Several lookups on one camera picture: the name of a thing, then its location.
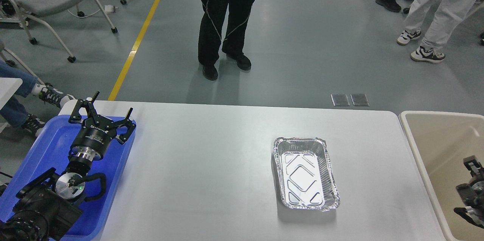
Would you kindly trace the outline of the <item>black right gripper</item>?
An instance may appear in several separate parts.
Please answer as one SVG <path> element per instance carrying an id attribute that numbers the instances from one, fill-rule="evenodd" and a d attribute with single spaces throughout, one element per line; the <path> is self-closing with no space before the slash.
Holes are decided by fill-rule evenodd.
<path id="1" fill-rule="evenodd" d="M 463 204 L 471 208 L 483 208 L 484 206 L 484 170 L 476 156 L 464 158 L 465 168 L 470 171 L 471 179 L 468 184 L 459 184 L 455 187 Z M 476 222 L 475 219 L 467 212 L 466 208 L 454 208 L 453 211 L 475 227 L 484 228 L 482 222 Z"/>

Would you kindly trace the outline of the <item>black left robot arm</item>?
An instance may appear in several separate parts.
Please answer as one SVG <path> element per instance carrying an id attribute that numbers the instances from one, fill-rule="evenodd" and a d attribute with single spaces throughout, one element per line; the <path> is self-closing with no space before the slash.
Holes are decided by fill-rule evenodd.
<path id="1" fill-rule="evenodd" d="M 90 241 L 104 226 L 136 122 L 80 99 L 47 122 L 1 196 L 2 241 Z"/>

